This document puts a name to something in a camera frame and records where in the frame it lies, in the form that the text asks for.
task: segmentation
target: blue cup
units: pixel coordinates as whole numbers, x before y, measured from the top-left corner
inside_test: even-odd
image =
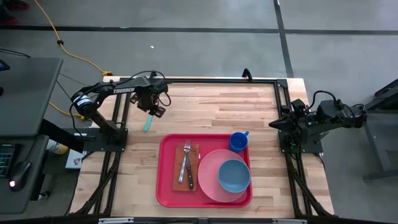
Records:
[[[248,145],[248,134],[249,131],[243,133],[233,133],[229,137],[229,149],[234,152],[242,151]]]
[[[228,159],[218,169],[218,181],[225,190],[240,193],[250,184],[250,170],[239,159]]]

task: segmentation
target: tray rim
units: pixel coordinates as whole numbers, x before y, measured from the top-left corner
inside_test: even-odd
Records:
[[[157,175],[156,175],[156,200],[161,204],[161,206],[166,207],[166,208],[243,208],[246,207],[247,205],[249,205],[249,203],[252,200],[253,197],[253,188],[252,188],[252,180],[250,180],[250,184],[249,187],[250,191],[249,191],[249,200],[247,200],[247,202],[245,202],[242,205],[190,205],[189,207],[181,207],[181,206],[169,206],[169,205],[165,205],[160,199],[159,199],[159,170],[160,170],[160,155],[161,155],[161,146],[163,145],[163,143],[165,141],[168,140],[168,138],[171,138],[173,136],[196,136],[196,135],[207,135],[207,136],[230,136],[231,133],[172,133],[172,134],[168,134],[166,136],[163,137],[163,139],[160,141],[159,144],[159,155],[158,155],[158,163],[157,163]],[[246,162],[246,165],[248,166],[249,170],[251,171],[251,167],[250,167],[250,154],[248,152],[249,150],[249,145],[247,145],[244,149],[244,151],[247,151],[248,154],[248,161],[246,162],[245,159],[243,159]]]

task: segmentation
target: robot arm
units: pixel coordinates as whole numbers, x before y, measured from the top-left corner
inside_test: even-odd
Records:
[[[107,135],[113,135],[119,128],[113,121],[107,121],[97,110],[108,96],[134,93],[131,103],[137,103],[137,107],[142,111],[149,111],[150,115],[161,118],[165,108],[158,104],[159,95],[167,94],[168,90],[167,82],[164,80],[137,77],[121,82],[99,82],[93,86],[86,86],[75,93],[71,100],[79,114],[93,120]],[[97,93],[98,96],[92,100],[88,96],[89,93]]]
[[[347,106],[341,100],[324,100],[314,112],[301,100],[293,101],[292,108],[283,107],[282,117],[269,126],[289,133],[293,145],[317,143],[332,129],[361,128],[368,117],[363,105]]]

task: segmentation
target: blue mug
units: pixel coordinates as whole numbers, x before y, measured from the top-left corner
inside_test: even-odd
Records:
[[[245,133],[233,133],[231,137],[229,137],[229,149],[234,152],[242,151],[248,145],[248,134],[249,131]]]

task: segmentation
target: yellow cable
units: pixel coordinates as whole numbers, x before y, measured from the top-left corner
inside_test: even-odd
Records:
[[[53,103],[49,102],[49,104],[50,104],[52,107],[54,107],[54,109],[56,109],[57,111],[59,111],[59,112],[65,114],[65,115],[70,116],[70,113],[67,113],[67,112],[61,110],[60,108],[58,108],[57,106],[55,106]],[[77,118],[80,118],[80,119],[85,119],[85,117],[82,116],[82,115],[80,115],[80,114],[73,114],[73,116],[75,116],[75,117],[77,117]]]
[[[54,27],[54,25],[53,25],[53,23],[52,23],[52,21],[51,21],[49,15],[45,12],[45,10],[42,8],[42,6],[39,4],[39,2],[38,2],[37,0],[35,0],[35,2],[36,2],[36,5],[40,8],[40,10],[43,12],[43,14],[46,16],[47,20],[50,22],[50,25],[51,25],[52,29],[54,30],[55,35],[57,36],[57,39],[61,42],[62,40],[61,40],[61,38],[60,38],[60,36],[59,36],[59,34],[58,34],[56,28]],[[59,46],[61,46],[62,50],[63,50],[67,55],[69,55],[69,56],[71,56],[71,57],[74,57],[74,58],[77,58],[77,59],[80,59],[80,60],[83,60],[83,61],[85,61],[85,62],[87,62],[87,63],[90,63],[92,66],[96,67],[99,71],[101,71],[101,73],[102,73],[103,76],[113,75],[113,74],[112,74],[112,71],[104,71],[104,70],[102,70],[98,65],[94,64],[92,61],[87,60],[87,59],[85,59],[85,58],[82,58],[82,57],[79,57],[79,56],[77,56],[77,55],[74,55],[74,54],[70,53],[69,51],[67,51],[67,50],[65,49],[65,47],[63,46],[63,43],[59,43]]]

